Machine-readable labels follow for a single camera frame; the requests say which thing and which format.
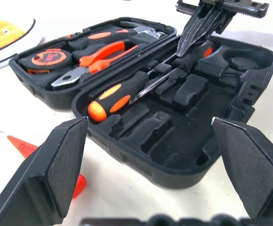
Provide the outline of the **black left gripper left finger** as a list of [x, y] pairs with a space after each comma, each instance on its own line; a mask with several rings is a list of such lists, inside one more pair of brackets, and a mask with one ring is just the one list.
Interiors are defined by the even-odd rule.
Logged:
[[81, 169], [88, 118], [56, 126], [0, 193], [0, 226], [53, 226], [68, 214]]

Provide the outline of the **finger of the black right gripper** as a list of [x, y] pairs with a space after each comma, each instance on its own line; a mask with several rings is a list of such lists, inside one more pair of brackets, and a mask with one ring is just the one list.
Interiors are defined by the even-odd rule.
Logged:
[[211, 26], [210, 26], [210, 29], [207, 32], [206, 39], [204, 39], [203, 43], [207, 41], [207, 39], [210, 37], [210, 35], [214, 31], [216, 31], [219, 26], [222, 26], [224, 24], [224, 21], [226, 20], [227, 16], [228, 16], [228, 13], [225, 12], [223, 9], [221, 9], [221, 8], [212, 8], [212, 15], [211, 15], [211, 19], [210, 19]]
[[185, 25], [177, 46], [177, 56], [184, 57], [195, 47], [203, 43], [211, 26], [212, 6], [198, 6]]

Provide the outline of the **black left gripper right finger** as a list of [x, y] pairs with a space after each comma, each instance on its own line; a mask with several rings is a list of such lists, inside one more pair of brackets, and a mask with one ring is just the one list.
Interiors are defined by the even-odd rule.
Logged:
[[273, 217], [273, 143], [257, 128], [214, 117], [227, 175], [251, 218]]

